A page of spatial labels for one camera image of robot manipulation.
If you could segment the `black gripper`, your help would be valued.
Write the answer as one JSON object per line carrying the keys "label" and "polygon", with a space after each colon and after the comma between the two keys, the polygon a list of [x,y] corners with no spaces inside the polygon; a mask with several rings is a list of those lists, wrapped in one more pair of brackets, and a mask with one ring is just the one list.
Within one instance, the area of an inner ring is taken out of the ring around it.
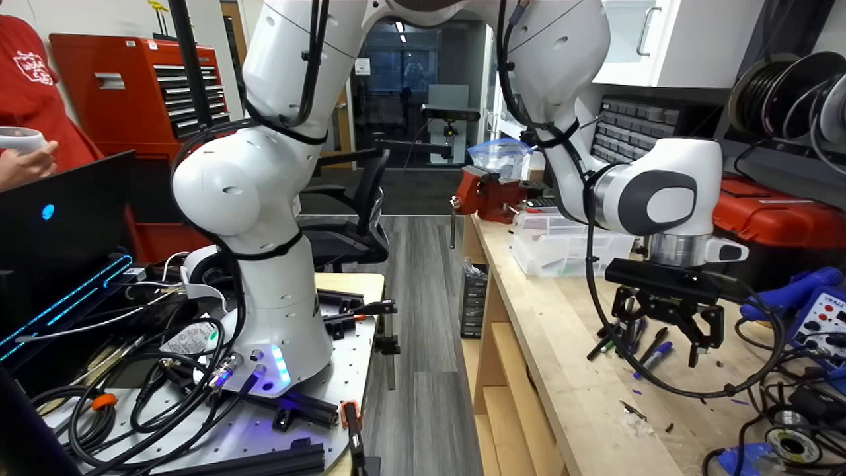
{"label": "black gripper", "polygon": [[725,302],[743,305],[749,295],[740,281],[711,266],[614,258],[606,278],[617,282],[614,323],[598,330],[589,360],[606,351],[635,358],[649,329],[646,318],[653,318],[688,330],[688,364],[696,368],[704,350],[720,350],[725,342]]}

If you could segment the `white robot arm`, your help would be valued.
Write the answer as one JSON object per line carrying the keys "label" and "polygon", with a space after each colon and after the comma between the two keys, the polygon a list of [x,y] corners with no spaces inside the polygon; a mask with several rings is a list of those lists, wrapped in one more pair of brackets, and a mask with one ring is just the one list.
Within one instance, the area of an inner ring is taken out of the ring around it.
{"label": "white robot arm", "polygon": [[371,30],[383,18],[442,27],[460,13],[494,30],[502,97],[548,154],[559,208],[682,243],[657,256],[666,270],[706,262],[723,183],[715,139],[662,138],[629,163],[593,158],[576,139],[575,104],[610,44],[601,0],[265,0],[244,61],[249,116],[173,175],[181,211],[235,262],[242,302],[216,330],[216,388],[275,399],[331,364],[300,196],[326,163],[329,122]]}

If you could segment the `person's hand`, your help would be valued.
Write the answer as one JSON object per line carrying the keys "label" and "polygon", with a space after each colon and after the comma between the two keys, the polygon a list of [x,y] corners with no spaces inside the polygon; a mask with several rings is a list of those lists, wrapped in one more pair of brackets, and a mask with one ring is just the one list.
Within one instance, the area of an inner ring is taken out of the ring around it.
{"label": "person's hand", "polygon": [[0,190],[37,183],[56,173],[54,150],[56,139],[49,139],[41,150],[18,154],[14,147],[0,150]]}

